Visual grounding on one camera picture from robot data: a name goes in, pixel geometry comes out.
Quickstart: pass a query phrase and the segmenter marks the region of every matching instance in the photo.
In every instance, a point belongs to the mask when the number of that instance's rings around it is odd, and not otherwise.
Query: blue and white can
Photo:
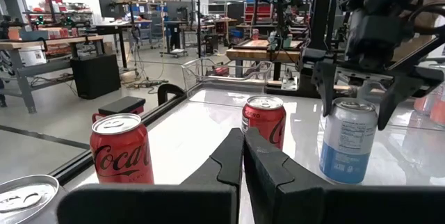
[[[327,117],[320,169],[339,183],[364,179],[377,127],[375,106],[355,98],[337,98]]]

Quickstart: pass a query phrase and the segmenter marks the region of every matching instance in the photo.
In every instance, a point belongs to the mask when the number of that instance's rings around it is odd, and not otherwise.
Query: concrete floor
[[[160,49],[140,51],[145,73],[150,79],[167,79],[170,83],[184,88],[181,64],[197,58],[196,48],[188,49],[188,56],[174,58],[160,57]],[[226,56],[212,56],[215,62],[228,62]],[[130,58],[129,67],[133,67],[134,58]],[[122,66],[118,55],[119,66]],[[57,77],[62,70],[43,77]],[[134,73],[122,76],[131,79]],[[43,134],[48,138],[61,138],[75,143],[89,144],[91,135],[91,115],[101,106],[107,105],[125,96],[146,99],[145,112],[158,106],[156,93],[149,94],[149,89],[121,89],[86,100],[77,97],[69,87],[70,82],[58,84],[33,92],[37,113],[29,114],[22,98],[6,96],[7,108],[0,108],[0,183],[9,179],[38,173],[49,173],[78,155],[82,148],[72,147],[46,141],[41,138],[28,137],[29,133]],[[6,88],[17,87],[14,81],[6,84]]]

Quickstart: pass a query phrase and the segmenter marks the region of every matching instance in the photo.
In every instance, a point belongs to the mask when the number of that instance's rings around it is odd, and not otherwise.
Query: wire basket
[[[187,91],[203,81],[255,82],[267,84],[270,79],[272,63],[261,61],[253,66],[235,66],[214,63],[210,58],[198,58],[182,65],[184,83]]]

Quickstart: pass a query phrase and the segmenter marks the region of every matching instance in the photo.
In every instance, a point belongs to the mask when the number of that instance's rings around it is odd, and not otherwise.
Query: soda can
[[[320,169],[344,184],[363,181],[377,127],[375,106],[355,98],[337,98],[327,117]]]
[[[252,39],[253,40],[259,39],[259,30],[258,29],[252,29]]]
[[[119,113],[96,121],[90,147],[100,183],[154,183],[148,133],[139,115]]]
[[[445,127],[445,84],[439,86],[439,93],[436,95],[437,99],[432,106],[430,119],[441,126]]]
[[[243,107],[242,130],[256,127],[261,136],[283,150],[286,110],[283,101],[269,95],[252,96]]]
[[[31,175],[0,185],[0,223],[57,224],[56,207],[66,195],[56,178]]]
[[[428,66],[429,68],[437,69],[437,70],[443,70],[445,71],[445,66],[438,65],[438,64],[432,64]],[[430,115],[433,106],[436,104],[436,101],[440,98],[440,94],[442,92],[442,86],[437,87],[431,93],[425,95],[422,98],[417,98],[414,101],[414,109],[424,115]]]
[[[72,34],[73,37],[77,37],[78,36],[77,35],[77,29],[76,28],[72,28],[71,29],[71,34]]]

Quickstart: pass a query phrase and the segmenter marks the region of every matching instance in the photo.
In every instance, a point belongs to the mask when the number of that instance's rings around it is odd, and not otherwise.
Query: person
[[[444,2],[445,0],[423,0],[423,4],[429,4],[433,2]],[[410,12],[405,11],[401,16],[409,15]],[[416,26],[423,27],[435,27],[435,22],[438,15],[433,13],[421,13],[414,21]],[[392,61],[399,61],[417,50],[428,41],[432,39],[431,35],[420,35],[418,38],[413,38],[409,42],[403,42],[398,48],[395,49]]]

